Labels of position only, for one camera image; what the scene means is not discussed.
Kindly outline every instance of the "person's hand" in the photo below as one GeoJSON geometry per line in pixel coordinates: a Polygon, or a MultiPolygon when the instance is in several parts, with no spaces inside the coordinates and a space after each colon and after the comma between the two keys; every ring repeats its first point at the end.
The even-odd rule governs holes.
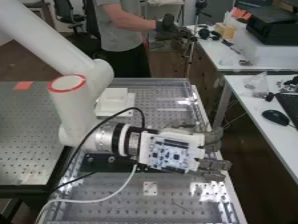
{"type": "Polygon", "coordinates": [[[179,27],[175,24],[175,16],[167,14],[163,21],[156,21],[157,40],[172,40],[177,37],[179,27]]]}

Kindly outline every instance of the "person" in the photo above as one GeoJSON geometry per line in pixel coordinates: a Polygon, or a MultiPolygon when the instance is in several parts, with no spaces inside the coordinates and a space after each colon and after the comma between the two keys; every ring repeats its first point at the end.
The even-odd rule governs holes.
{"type": "Polygon", "coordinates": [[[163,21],[143,19],[140,0],[95,0],[101,48],[116,77],[151,77],[141,32],[177,32],[175,16],[163,21]]]}

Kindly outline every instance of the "paper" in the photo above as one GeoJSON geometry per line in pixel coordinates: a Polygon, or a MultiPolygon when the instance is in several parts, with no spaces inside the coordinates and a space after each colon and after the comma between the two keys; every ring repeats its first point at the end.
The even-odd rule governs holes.
{"type": "Polygon", "coordinates": [[[19,82],[15,87],[14,90],[15,91],[26,91],[31,88],[34,82],[19,82]]]}

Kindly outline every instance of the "optical breadboard table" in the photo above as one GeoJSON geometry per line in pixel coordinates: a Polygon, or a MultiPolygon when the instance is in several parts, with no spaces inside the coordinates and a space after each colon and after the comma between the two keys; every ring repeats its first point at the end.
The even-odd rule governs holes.
{"type": "MultiPolygon", "coordinates": [[[[185,79],[116,79],[113,88],[128,88],[136,94],[136,107],[147,116],[147,126],[161,129],[175,121],[193,122],[204,130],[207,114],[196,87],[185,79]]],[[[139,113],[117,121],[140,126],[139,113]]],[[[84,175],[82,152],[63,180],[84,175]]],[[[212,153],[220,159],[221,154],[212,153]]],[[[78,183],[66,186],[52,198],[90,200],[115,192],[131,172],[129,166],[120,172],[99,172],[78,183]]],[[[52,204],[40,223],[46,224],[145,224],[145,223],[246,223],[233,184],[227,177],[223,183],[204,183],[200,177],[171,173],[137,172],[123,192],[108,201],[95,204],[52,204]],[[155,183],[153,195],[144,192],[145,183],[155,183]],[[191,184],[201,186],[195,195],[191,184]],[[221,195],[220,201],[209,200],[209,194],[221,195]]]]}
{"type": "Polygon", "coordinates": [[[47,188],[62,162],[59,116],[47,83],[15,90],[15,82],[0,83],[0,194],[10,197],[47,188]]]}

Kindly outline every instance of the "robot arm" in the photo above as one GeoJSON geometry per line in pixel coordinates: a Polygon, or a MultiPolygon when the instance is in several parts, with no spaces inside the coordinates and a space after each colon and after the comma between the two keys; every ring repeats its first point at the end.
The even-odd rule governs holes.
{"type": "MultiPolygon", "coordinates": [[[[112,67],[105,61],[88,58],[16,0],[0,0],[0,28],[64,75],[50,83],[48,90],[62,119],[60,141],[76,147],[99,123],[95,102],[113,80],[112,67]]],[[[84,147],[131,157],[157,170],[196,173],[221,181],[225,176],[220,171],[228,170],[231,163],[205,159],[205,136],[115,123],[96,130],[84,147]]]]}

